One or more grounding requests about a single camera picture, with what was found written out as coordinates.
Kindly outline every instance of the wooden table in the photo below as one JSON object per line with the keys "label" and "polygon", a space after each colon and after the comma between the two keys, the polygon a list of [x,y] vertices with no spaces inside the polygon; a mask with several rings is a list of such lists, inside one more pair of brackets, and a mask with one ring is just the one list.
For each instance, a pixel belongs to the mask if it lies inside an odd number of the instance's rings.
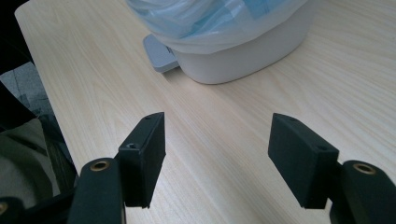
{"label": "wooden table", "polygon": [[326,0],[304,43],[221,85],[165,76],[123,0],[31,0],[16,12],[78,169],[164,111],[166,151],[151,208],[129,223],[330,223],[304,210],[267,156],[273,113],[293,116],[396,182],[396,5]]}

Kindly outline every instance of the plastic bag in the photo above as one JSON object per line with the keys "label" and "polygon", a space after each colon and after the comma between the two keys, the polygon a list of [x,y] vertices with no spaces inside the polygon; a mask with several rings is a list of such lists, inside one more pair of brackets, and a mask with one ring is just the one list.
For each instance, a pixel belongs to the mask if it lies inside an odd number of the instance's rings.
{"label": "plastic bag", "polygon": [[167,47],[209,54],[246,43],[307,0],[126,0]]}

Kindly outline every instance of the black chair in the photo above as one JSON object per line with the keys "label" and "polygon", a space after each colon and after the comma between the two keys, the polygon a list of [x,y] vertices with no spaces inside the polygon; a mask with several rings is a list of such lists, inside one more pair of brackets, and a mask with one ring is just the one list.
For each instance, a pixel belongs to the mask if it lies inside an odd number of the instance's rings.
{"label": "black chair", "polygon": [[[33,62],[14,16],[15,10],[27,0],[6,0],[0,6],[0,76],[25,63]],[[0,131],[12,129],[35,118],[0,82]]]}

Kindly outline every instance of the white plastic bin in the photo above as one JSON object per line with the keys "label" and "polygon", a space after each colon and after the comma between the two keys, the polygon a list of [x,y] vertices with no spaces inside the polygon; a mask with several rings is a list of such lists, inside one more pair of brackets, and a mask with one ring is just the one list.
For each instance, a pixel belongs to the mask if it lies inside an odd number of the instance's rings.
{"label": "white plastic bin", "polygon": [[212,54],[173,49],[181,69],[193,80],[219,84],[250,75],[282,59],[303,42],[321,0],[308,0],[286,21],[258,38]]}

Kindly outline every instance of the metal screw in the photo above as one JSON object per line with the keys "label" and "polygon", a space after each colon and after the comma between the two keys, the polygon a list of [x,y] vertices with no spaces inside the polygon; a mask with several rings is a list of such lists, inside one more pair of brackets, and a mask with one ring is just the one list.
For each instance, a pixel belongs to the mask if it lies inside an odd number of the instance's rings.
{"label": "metal screw", "polygon": [[91,170],[98,172],[107,169],[110,166],[110,162],[108,161],[97,161],[96,163],[91,165]]}
{"label": "metal screw", "polygon": [[363,163],[355,163],[353,164],[353,168],[366,175],[375,175],[376,173],[376,170],[373,167]]}

